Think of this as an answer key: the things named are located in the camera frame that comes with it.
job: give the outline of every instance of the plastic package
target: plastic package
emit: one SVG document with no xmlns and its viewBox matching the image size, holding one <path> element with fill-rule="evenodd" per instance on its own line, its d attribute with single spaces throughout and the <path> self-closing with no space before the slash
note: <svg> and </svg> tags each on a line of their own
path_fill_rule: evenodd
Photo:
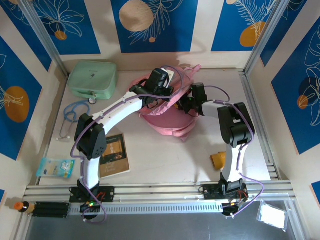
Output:
<svg viewBox="0 0 320 240">
<path fill-rule="evenodd" d="M 287 231 L 288 213 L 285 210 L 267 204 L 264 200 L 260 202 L 260 207 L 256 219 L 278 229 Z"/>
<path fill-rule="evenodd" d="M 72 159 L 51 159 L 42 158 L 37 177 L 63 177 L 70 178 L 75 166 L 75 160 Z"/>
</svg>

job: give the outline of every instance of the cable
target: cable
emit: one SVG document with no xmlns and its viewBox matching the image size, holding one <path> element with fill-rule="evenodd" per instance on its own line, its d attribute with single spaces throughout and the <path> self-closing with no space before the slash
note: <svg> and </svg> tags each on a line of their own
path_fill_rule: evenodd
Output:
<svg viewBox="0 0 320 240">
<path fill-rule="evenodd" d="M 132 97 L 128 97 L 127 99 L 118 102 L 116 105 L 112 106 L 110 109 L 108 109 L 107 111 L 105 111 L 102 116 L 99 116 L 97 119 L 95 119 L 94 121 L 92 121 L 79 135 L 79 137 L 76 139 L 74 145 L 72 146 L 71 149 L 71 157 L 72 158 L 77 158 L 77 159 L 81 159 L 81 170 L 80 170 L 80 174 L 81 174 L 81 179 L 83 182 L 83 186 L 85 187 L 85 189 L 89 192 L 89 194 L 91 195 L 91 197 L 94 199 L 94 201 L 96 203 L 98 203 L 98 205 L 102 208 L 103 213 L 104 213 L 104 219 L 102 221 L 98 221 L 98 222 L 92 222 L 90 221 L 90 223 L 92 224 L 102 224 L 107 220 L 107 211 L 104 208 L 104 206 L 102 205 L 102 203 L 96 198 L 96 196 L 90 191 L 89 187 L 86 184 L 86 179 L 85 179 L 85 174 L 84 174 L 84 166 L 85 166 L 85 159 L 83 156 L 81 155 L 74 155 L 74 152 L 76 150 L 76 147 L 79 143 L 79 141 L 81 140 L 81 138 L 84 136 L 84 134 L 95 124 L 98 123 L 101 119 L 103 119 L 106 115 L 108 115 L 109 113 L 111 113 L 112 111 L 114 111 L 115 109 L 117 109 L 118 107 L 120 107 L 122 104 L 125 104 L 127 101 L 131 101 L 133 99 L 137 99 L 137 98 L 141 98 L 141 97 L 151 97 L 151 98 L 155 98 L 155 99 L 171 99 L 173 97 L 175 97 L 176 95 L 178 95 L 180 93 L 180 91 L 183 89 L 184 87 L 184 73 L 180 72 L 178 69 L 176 69 L 173 66 L 168 66 L 168 65 L 164 65 L 161 68 L 171 68 L 173 70 L 175 70 L 179 76 L 180 76 L 180 80 L 181 80 L 181 86 L 178 89 L 178 91 L 176 91 L 173 95 L 171 96 L 157 96 L 157 95 L 152 95 L 152 94 L 140 94 L 140 95 L 136 95 L 136 96 L 132 96 Z"/>
<path fill-rule="evenodd" d="M 225 106 L 230 106 L 232 107 L 239 115 L 240 117 L 242 118 L 242 120 L 244 121 L 246 127 L 248 128 L 250 134 L 251 134 L 251 139 L 244 145 L 242 145 L 240 148 L 239 148 L 239 153 L 238 153 L 238 158 L 237 158 L 237 162 L 236 162 L 236 170 L 239 171 L 239 164 L 240 164 L 240 157 L 241 157 L 241 154 L 242 154 L 242 150 L 244 149 L 245 146 L 248 146 L 250 143 L 252 143 L 252 141 L 254 140 L 254 131 L 252 130 L 251 126 L 249 125 L 247 119 L 245 118 L 245 116 L 242 114 L 242 112 L 240 112 L 240 110 L 238 108 L 236 108 L 236 106 L 234 106 L 233 104 L 230 104 L 230 103 L 226 103 L 224 101 L 221 101 L 221 100 L 215 100 L 213 101 L 215 104 L 221 104 L 221 105 L 225 105 Z M 258 181 L 258 180 L 255 180 L 255 179 L 252 179 L 250 177 L 247 177 L 245 175 L 243 175 L 242 173 L 239 172 L 239 175 L 241 177 L 243 177 L 244 179 L 247 179 L 247 180 L 250 180 L 252 182 L 255 182 L 257 184 L 260 184 L 261 185 L 261 191 L 259 192 L 259 194 L 257 196 L 255 196 L 251 202 L 249 202 L 246 206 L 244 206 L 242 209 L 240 209 L 240 211 L 236 212 L 234 215 L 232 215 L 231 217 L 234 218 L 235 216 L 237 216 L 239 213 L 241 213 L 243 210 L 245 210 L 247 207 L 249 207 L 251 204 L 254 203 L 255 200 L 257 200 L 257 198 L 259 198 L 261 196 L 261 194 L 264 192 L 265 190 L 265 186 L 262 182 Z"/>
<path fill-rule="evenodd" d="M 205 88 L 214 88 L 214 89 L 220 90 L 220 91 L 223 92 L 223 93 L 226 95 L 226 97 L 228 98 L 228 100 L 227 100 L 227 101 L 224 101 L 224 102 L 225 102 L 225 103 L 230 102 L 230 96 L 229 96 L 229 94 L 228 94 L 225 90 L 223 90 L 222 88 L 220 88 L 220 87 L 218 87 L 218 86 L 213 86 L 213 85 L 207 85 L 207 86 L 204 86 L 204 87 L 205 87 Z"/>
<path fill-rule="evenodd" d="M 70 123 L 77 123 L 79 120 L 77 119 L 77 113 L 76 113 L 75 110 L 76 110 L 77 107 L 83 105 L 83 106 L 87 107 L 86 114 L 89 114 L 90 106 L 87 104 L 87 102 L 88 102 L 88 100 L 76 101 L 74 103 L 71 103 L 69 106 L 65 107 L 65 109 L 63 110 L 64 119 L 67 120 Z M 73 119 L 70 119 L 68 117 L 68 115 L 70 115 L 70 114 L 74 114 Z"/>
</svg>

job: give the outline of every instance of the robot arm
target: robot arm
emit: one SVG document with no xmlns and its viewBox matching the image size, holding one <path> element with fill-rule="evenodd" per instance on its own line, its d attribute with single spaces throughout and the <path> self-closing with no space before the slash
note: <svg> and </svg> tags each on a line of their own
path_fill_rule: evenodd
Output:
<svg viewBox="0 0 320 240">
<path fill-rule="evenodd" d="M 173 88 L 169 86 L 173 72 L 156 68 L 153 70 L 150 78 L 145 80 L 144 86 L 141 82 L 134 85 L 129 92 L 126 93 L 118 102 L 112 106 L 102 110 L 93 116 L 83 114 L 78 122 L 74 140 L 76 141 L 84 129 L 97 118 L 101 118 L 99 123 L 94 123 L 92 127 L 84 133 L 78 141 L 77 149 L 84 159 L 84 168 L 78 180 L 78 188 L 85 198 L 90 200 L 87 188 L 96 196 L 99 192 L 99 161 L 100 157 L 106 150 L 106 135 L 117 123 L 122 121 L 130 114 L 139 111 L 145 106 L 153 103 L 156 98 L 143 96 L 147 94 L 157 95 L 164 101 L 173 93 Z M 203 186 L 211 194 L 206 194 L 207 199 L 228 199 L 235 197 L 238 190 L 246 189 L 246 185 L 239 173 L 242 169 L 244 160 L 244 151 L 246 147 L 243 145 L 251 140 L 252 136 L 244 121 L 237 112 L 230 106 L 222 106 L 221 104 L 208 101 L 203 83 L 192 85 L 191 92 L 186 93 L 177 103 L 178 108 L 188 113 L 195 110 L 199 115 L 214 117 L 219 119 L 221 135 L 227 144 L 226 164 L 220 174 L 219 184 L 214 186 Z M 254 133 L 254 127 L 250 119 L 249 113 L 244 103 L 235 104 L 235 107 L 244 115 Z"/>
</svg>

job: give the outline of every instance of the pink bag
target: pink bag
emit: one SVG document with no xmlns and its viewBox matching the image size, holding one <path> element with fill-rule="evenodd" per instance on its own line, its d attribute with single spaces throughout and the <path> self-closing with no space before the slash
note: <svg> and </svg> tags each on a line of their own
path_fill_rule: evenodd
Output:
<svg viewBox="0 0 320 240">
<path fill-rule="evenodd" d="M 200 68 L 201 65 L 197 65 L 195 68 L 186 67 L 185 69 L 175 67 L 183 75 L 183 89 L 181 92 L 171 98 L 169 102 L 160 99 L 153 108 L 152 106 L 149 106 L 149 108 L 144 107 L 139 111 L 147 123 L 161 135 L 175 136 L 185 141 L 190 131 L 195 127 L 198 119 L 195 117 L 196 113 L 191 111 L 190 115 L 185 114 L 184 111 L 178 110 L 174 104 L 190 90 L 190 86 L 194 83 L 193 76 Z M 130 87 L 149 77 L 150 74 L 134 80 Z M 175 70 L 170 86 L 174 87 L 174 92 L 178 91 L 181 86 L 180 75 Z"/>
</svg>

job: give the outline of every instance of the book cover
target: book cover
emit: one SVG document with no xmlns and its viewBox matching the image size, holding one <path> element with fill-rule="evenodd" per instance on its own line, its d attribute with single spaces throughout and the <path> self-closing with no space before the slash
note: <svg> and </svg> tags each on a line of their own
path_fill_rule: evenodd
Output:
<svg viewBox="0 0 320 240">
<path fill-rule="evenodd" d="M 130 171 L 123 134 L 107 136 L 106 150 L 100 158 L 100 178 Z"/>
</svg>

